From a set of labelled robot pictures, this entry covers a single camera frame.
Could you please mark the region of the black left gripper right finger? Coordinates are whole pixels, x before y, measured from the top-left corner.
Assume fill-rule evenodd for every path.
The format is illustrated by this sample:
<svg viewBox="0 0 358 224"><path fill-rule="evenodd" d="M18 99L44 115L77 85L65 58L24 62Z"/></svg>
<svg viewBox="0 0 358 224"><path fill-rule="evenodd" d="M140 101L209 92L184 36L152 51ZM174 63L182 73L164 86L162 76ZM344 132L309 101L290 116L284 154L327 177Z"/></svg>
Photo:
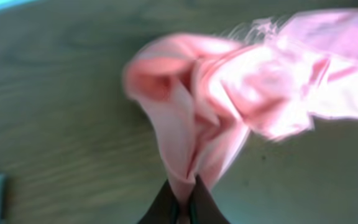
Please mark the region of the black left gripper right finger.
<svg viewBox="0 0 358 224"><path fill-rule="evenodd" d="M190 197L189 218L191 224L229 224L199 175Z"/></svg>

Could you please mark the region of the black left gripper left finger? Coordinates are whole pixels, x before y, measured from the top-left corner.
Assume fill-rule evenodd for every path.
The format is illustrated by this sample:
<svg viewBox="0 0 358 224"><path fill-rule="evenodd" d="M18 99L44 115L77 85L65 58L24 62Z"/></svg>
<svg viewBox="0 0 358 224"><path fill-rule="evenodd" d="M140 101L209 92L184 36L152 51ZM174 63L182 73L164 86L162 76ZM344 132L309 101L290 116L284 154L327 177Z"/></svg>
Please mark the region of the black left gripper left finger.
<svg viewBox="0 0 358 224"><path fill-rule="evenodd" d="M166 180L138 224L177 224L179 204Z"/></svg>

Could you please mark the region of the pink t-shirt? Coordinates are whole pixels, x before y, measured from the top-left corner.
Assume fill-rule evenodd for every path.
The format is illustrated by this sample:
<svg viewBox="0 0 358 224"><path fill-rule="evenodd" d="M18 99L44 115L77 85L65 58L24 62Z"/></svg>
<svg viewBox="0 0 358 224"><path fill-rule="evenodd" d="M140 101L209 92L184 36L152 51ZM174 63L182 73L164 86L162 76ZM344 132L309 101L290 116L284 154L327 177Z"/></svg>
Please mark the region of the pink t-shirt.
<svg viewBox="0 0 358 224"><path fill-rule="evenodd" d="M215 185L250 132L277 141L314 117L358 119L358 9L301 12L282 26L260 19L252 31L264 40L168 35L124 70L181 204L196 176Z"/></svg>

